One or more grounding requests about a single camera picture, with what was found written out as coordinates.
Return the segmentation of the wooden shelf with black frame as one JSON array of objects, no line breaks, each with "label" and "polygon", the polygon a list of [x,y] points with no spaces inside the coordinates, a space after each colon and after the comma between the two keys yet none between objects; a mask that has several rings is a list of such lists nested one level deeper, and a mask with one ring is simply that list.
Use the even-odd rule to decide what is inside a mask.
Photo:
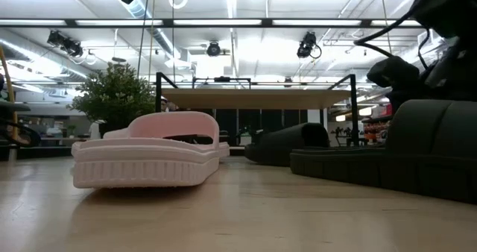
[{"label": "wooden shelf with black frame", "polygon": [[156,73],[156,111],[164,97],[191,109],[322,110],[349,98],[352,109],[352,136],[359,144],[356,77],[347,75],[328,89],[180,89],[163,73]]}]

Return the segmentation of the green potted plant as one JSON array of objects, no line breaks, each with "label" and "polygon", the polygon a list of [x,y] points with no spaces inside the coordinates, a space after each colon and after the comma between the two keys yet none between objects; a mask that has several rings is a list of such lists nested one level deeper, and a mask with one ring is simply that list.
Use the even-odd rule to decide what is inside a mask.
[{"label": "green potted plant", "polygon": [[155,111],[154,88],[128,63],[109,63],[75,88],[79,95],[67,106],[98,123],[101,136],[126,128],[134,119]]}]

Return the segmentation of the pink foam slide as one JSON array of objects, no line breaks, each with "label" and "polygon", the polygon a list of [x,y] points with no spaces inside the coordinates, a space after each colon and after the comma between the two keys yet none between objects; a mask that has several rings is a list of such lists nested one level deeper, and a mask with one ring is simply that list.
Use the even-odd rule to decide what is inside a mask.
[{"label": "pink foam slide", "polygon": [[[106,132],[103,135],[104,139],[115,139],[115,138],[126,138],[128,137],[127,128],[123,128],[120,130],[112,130]],[[219,157],[228,157],[230,155],[230,147],[226,142],[219,143]]]},{"label": "pink foam slide", "polygon": [[[212,145],[219,149],[216,120],[195,111],[152,113],[134,119],[127,127],[128,137],[76,142],[72,153],[81,147],[103,145]],[[222,157],[198,162],[191,160],[86,160],[74,156],[73,185],[85,188],[175,187],[202,184],[218,170]]]}]

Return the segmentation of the black desk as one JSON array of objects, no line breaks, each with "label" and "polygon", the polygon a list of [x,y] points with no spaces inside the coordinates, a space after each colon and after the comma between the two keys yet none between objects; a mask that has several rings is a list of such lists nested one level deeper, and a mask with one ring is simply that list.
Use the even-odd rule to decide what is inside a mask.
[{"label": "black desk", "polygon": [[0,110],[16,111],[30,111],[30,107],[26,104],[16,104],[8,101],[0,101]]}]

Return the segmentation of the black ceiling light rail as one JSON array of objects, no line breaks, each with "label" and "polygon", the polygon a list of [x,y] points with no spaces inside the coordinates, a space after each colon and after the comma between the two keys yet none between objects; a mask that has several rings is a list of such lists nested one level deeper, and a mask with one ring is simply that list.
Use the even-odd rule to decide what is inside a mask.
[{"label": "black ceiling light rail", "polygon": [[395,19],[0,19],[0,28],[385,28]]}]

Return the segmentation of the black storage rack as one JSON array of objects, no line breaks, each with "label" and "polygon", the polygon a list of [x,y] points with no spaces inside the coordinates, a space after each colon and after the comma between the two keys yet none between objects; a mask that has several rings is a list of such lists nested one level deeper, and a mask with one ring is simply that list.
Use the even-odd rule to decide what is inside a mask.
[{"label": "black storage rack", "polygon": [[370,142],[384,142],[393,118],[390,104],[379,105],[371,110],[371,116],[363,119],[364,138]]}]

